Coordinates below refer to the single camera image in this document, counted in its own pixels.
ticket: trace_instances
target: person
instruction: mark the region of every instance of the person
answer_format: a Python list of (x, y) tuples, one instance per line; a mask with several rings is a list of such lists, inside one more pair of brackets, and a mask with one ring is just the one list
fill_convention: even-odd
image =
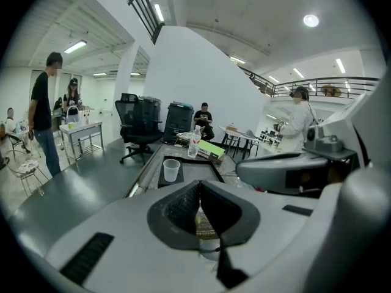
[(59, 99), (54, 103), (53, 111), (61, 109), (62, 108), (62, 98), (59, 97)]
[(197, 125), (205, 127), (203, 129), (202, 140), (209, 141), (214, 138), (214, 133), (210, 126), (212, 124), (212, 115), (208, 112), (208, 103), (202, 103), (201, 110), (198, 110), (194, 115), (194, 121)]
[(16, 121), (13, 120), (13, 109), (12, 107), (7, 110), (7, 120), (5, 121), (5, 132), (11, 136), (14, 136), (23, 142), (22, 149), (25, 149), (27, 154), (30, 153), (29, 149), (29, 136), (27, 134), (22, 134), (18, 136), (16, 134)]
[(289, 125), (274, 125), (274, 129), (282, 136), (277, 148), (281, 152), (300, 151), (303, 147), (308, 128), (316, 118), (316, 113), (308, 101), (308, 89), (303, 86), (297, 87), (293, 93), (294, 109), (288, 121)]
[(9, 161), (9, 157), (3, 159), (0, 152), (0, 170), (2, 170), (9, 163)]
[(46, 60), (45, 71), (35, 81), (31, 93), (29, 107), (30, 139), (37, 139), (46, 157), (46, 166), (52, 177), (58, 174), (60, 169), (59, 156), (54, 144), (51, 130), (51, 114), (48, 97), (48, 79), (60, 75), (62, 69), (62, 56), (58, 52), (52, 52)]
[[(67, 93), (64, 95), (64, 112), (67, 113), (70, 106), (76, 106), (77, 108), (80, 105), (80, 95), (78, 92), (78, 79), (72, 78), (69, 82)], [(79, 121), (79, 112), (74, 107), (72, 107), (68, 112), (67, 123), (72, 123)]]

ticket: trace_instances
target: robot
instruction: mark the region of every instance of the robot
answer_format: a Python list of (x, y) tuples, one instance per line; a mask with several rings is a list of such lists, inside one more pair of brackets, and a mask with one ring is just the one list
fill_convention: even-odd
[[(30, 257), (61, 291), (332, 292), (391, 216), (389, 70), (371, 95), (311, 126), (301, 152), (248, 159), (236, 172), (277, 194), (215, 181), (175, 184), (116, 201)], [(343, 182), (302, 197), (300, 172), (348, 167)], [(220, 238), (206, 270), (194, 217), (202, 207)]]

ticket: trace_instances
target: cap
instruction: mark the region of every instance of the cap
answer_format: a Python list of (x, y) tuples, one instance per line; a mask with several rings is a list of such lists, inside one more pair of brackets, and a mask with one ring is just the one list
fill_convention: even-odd
[(72, 78), (70, 81), (70, 85), (78, 85), (78, 79), (77, 78)]

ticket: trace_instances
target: man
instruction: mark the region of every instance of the man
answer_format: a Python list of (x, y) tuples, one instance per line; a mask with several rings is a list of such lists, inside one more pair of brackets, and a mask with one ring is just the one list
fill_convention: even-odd
[(294, 109), (288, 121), (289, 125), (274, 125), (274, 129), (279, 131), (280, 136), (283, 137), (278, 147), (278, 150), (283, 152), (301, 150), (307, 138), (308, 128), (316, 117), (315, 111), (308, 103), (310, 97), (307, 88), (297, 87), (292, 97)]
[(52, 52), (46, 60), (45, 71), (38, 76), (31, 93), (31, 103), (29, 107), (30, 139), (35, 138), (42, 147), (46, 156), (46, 166), (52, 177), (58, 174), (60, 169), (59, 157), (56, 145), (54, 144), (53, 132), (51, 130), (51, 113), (48, 98), (48, 79), (57, 76), (62, 69), (62, 56), (57, 52)]
[(208, 103), (202, 103), (201, 110), (198, 110), (194, 115), (194, 121), (197, 125), (205, 127), (203, 129), (202, 140), (209, 141), (214, 138), (214, 133), (210, 124), (212, 124), (212, 115), (208, 112)]
[(16, 122), (13, 120), (13, 109), (10, 107), (7, 110), (7, 120), (5, 121), (5, 132), (11, 136), (14, 136), (23, 142), (22, 148), (26, 150), (27, 154), (30, 153), (29, 149), (29, 136), (23, 134), (21, 136), (16, 135)]

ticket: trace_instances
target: white coat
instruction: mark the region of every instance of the white coat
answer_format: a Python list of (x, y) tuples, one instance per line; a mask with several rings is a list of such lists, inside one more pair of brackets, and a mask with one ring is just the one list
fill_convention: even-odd
[(312, 110), (312, 114), (307, 101), (302, 101), (294, 106), (288, 121), (289, 125), (283, 125), (280, 129), (282, 140), (277, 150), (281, 152), (301, 150), (307, 137), (308, 128), (312, 124), (313, 118), (316, 117), (314, 110)]

